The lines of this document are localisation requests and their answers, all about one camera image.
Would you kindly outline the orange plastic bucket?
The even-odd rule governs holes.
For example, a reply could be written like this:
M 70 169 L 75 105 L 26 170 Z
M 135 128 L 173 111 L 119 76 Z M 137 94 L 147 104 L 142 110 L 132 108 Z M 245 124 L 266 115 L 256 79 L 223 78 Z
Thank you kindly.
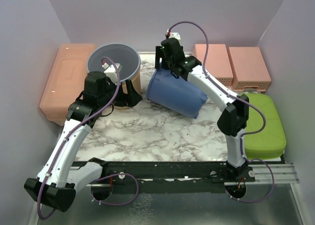
M 138 94 L 141 94 L 141 78 L 140 78 L 140 69 L 136 72 L 136 74 L 133 76 L 132 80 L 132 85 L 137 91 Z M 122 84 L 123 92 L 126 94 L 127 93 L 127 88 L 125 82 Z

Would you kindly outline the light blue plastic bucket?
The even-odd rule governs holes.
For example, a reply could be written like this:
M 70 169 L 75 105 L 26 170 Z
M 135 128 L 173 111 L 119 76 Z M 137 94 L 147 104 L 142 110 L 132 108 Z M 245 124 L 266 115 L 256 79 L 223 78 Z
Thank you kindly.
M 132 47 L 122 43 L 111 43 L 97 48 L 87 61 L 87 71 L 102 71 L 101 58 L 109 57 L 114 63 L 120 64 L 120 80 L 133 79 L 140 70 L 140 56 Z

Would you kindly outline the pink perforated basket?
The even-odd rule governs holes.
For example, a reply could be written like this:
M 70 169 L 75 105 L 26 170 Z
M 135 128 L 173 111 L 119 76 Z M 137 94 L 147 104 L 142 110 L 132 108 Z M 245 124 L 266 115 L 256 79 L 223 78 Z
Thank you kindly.
M 232 68 L 225 44 L 209 44 L 205 68 L 226 87 L 231 87 Z
M 229 47 L 229 60 L 233 73 L 231 88 L 242 92 L 265 92 L 271 84 L 267 66 L 259 47 Z

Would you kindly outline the green plastic tray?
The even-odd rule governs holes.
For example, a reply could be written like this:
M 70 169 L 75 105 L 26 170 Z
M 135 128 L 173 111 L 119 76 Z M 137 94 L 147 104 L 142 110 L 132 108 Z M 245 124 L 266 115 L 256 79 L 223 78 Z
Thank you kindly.
M 273 160 L 279 158 L 286 148 L 286 137 L 280 117 L 272 99 L 264 94 L 247 94 L 252 105 L 266 118 L 263 131 L 245 136 L 245 153 L 248 159 Z

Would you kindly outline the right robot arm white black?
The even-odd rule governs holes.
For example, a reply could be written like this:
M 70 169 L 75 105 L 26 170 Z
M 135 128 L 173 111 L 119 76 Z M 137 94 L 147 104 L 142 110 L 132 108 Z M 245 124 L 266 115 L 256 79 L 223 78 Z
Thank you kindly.
M 239 96 L 212 76 L 194 56 L 185 56 L 175 38 L 163 40 L 156 46 L 155 69 L 169 70 L 174 78 L 188 81 L 211 99 L 221 111 L 217 126 L 225 135 L 228 158 L 226 175 L 231 181 L 243 177 L 248 163 L 244 155 L 243 135 L 249 119 L 249 98 Z

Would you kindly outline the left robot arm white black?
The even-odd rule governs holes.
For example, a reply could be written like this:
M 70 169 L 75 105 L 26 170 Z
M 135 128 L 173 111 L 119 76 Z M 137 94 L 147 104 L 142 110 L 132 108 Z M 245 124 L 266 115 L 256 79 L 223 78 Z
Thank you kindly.
M 37 214 L 44 220 L 41 207 L 46 205 L 53 211 L 67 211 L 76 194 L 90 183 L 112 184 L 113 177 L 127 177 L 121 172 L 110 174 L 108 162 L 92 158 L 77 171 L 71 172 L 75 156 L 86 136 L 92 131 L 97 119 L 110 105 L 134 107 L 142 100 L 132 81 L 125 81 L 127 92 L 121 83 L 114 84 L 105 73 L 93 71 L 84 81 L 84 89 L 68 108 L 66 121 L 59 140 L 36 178 L 28 178 L 24 188 L 36 202 Z

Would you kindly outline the translucent pink storage box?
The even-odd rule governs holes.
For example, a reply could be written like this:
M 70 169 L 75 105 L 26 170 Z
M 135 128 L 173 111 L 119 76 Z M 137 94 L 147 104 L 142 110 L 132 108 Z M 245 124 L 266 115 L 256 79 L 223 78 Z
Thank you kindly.
M 87 61 L 95 49 L 91 43 L 60 46 L 39 105 L 47 120 L 64 125 L 69 106 L 84 88 Z

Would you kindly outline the black metal base rail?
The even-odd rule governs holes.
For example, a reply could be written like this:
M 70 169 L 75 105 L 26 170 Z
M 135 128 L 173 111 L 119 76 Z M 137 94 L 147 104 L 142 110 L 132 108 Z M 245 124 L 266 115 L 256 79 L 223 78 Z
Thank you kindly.
M 252 163 L 233 169 L 226 162 L 102 162 L 101 181 L 89 185 L 98 197 L 106 194 L 224 193 L 238 184 L 298 183 L 292 164 Z

